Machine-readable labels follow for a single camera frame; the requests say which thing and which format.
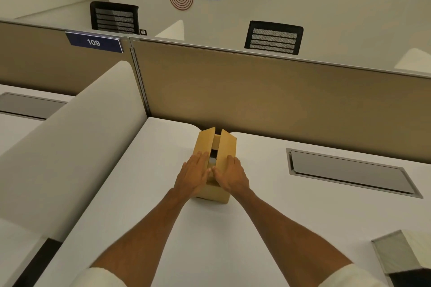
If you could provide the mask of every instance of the office chair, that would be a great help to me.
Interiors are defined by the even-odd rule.
[[[138,6],[115,2],[93,1],[90,4],[93,30],[140,34],[137,18]]]

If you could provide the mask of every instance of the white sleeve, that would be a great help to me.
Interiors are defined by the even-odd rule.
[[[108,270],[88,268],[76,277],[70,287],[126,287],[126,284]]]
[[[349,264],[331,274],[319,287],[387,287],[368,271]]]

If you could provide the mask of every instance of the desk number plate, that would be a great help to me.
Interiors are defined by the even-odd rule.
[[[71,45],[123,53],[120,39],[83,33],[66,32]]]

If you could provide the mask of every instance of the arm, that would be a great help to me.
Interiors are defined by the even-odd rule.
[[[352,262],[319,235],[290,220],[250,189],[237,158],[228,156],[224,174],[213,168],[221,187],[242,205],[290,287],[317,287]]]
[[[183,164],[175,185],[136,226],[112,244],[93,263],[115,274],[127,287],[150,287],[175,220],[185,203],[205,186],[210,170],[208,153]]]

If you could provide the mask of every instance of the white tabletop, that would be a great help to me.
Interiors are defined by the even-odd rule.
[[[148,118],[36,287],[66,287],[143,218],[174,184],[199,129]],[[400,228],[431,231],[431,165],[233,133],[252,189],[385,281],[370,241]],[[290,176],[286,148],[402,166],[424,199]],[[285,286],[251,220],[227,205],[190,200],[168,239],[154,286]]]
[[[0,94],[11,92],[33,97],[69,101],[56,93],[0,85]],[[0,156],[43,121],[0,113]],[[0,287],[13,286],[16,279],[46,241],[45,237],[0,219]]]

